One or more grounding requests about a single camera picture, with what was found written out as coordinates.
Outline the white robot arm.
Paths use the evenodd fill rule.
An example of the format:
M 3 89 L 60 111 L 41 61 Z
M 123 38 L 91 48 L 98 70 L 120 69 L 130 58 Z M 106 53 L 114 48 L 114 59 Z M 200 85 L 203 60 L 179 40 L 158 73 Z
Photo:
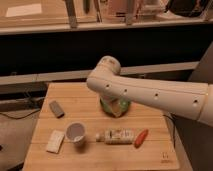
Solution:
M 119 100 L 133 101 L 213 127 L 213 84 L 136 79 L 120 75 L 121 65 L 104 56 L 87 77 L 89 89 L 119 116 Z

